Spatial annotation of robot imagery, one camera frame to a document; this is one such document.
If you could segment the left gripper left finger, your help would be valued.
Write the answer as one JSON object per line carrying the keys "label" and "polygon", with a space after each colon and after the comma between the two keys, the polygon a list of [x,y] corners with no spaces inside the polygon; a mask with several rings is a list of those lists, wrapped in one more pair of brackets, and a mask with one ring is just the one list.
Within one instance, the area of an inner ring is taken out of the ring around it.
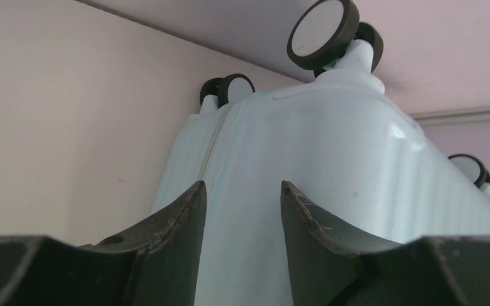
{"label": "left gripper left finger", "polygon": [[206,211],[198,181],[96,245],[0,236],[0,305],[193,305]]}

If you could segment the light blue ribbed suitcase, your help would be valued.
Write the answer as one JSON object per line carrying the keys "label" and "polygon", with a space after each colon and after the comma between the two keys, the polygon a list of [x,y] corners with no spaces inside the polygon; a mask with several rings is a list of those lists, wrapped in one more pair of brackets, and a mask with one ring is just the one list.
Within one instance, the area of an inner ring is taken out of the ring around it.
{"label": "light blue ribbed suitcase", "polygon": [[321,73],[257,92],[242,74],[213,78],[200,111],[178,132],[153,209],[197,181],[207,212],[195,305],[297,305],[280,193],[311,201],[389,242],[424,235],[490,235],[490,181],[449,159],[373,75],[383,52],[353,1],[318,1],[296,23],[287,52]]}

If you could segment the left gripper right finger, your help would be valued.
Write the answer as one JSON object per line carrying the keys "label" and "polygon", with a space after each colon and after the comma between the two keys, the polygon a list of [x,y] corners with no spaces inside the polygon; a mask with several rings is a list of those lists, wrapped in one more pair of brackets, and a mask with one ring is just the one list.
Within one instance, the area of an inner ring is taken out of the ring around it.
{"label": "left gripper right finger", "polygon": [[361,230],[281,184],[295,305],[490,305],[490,235],[398,244]]}

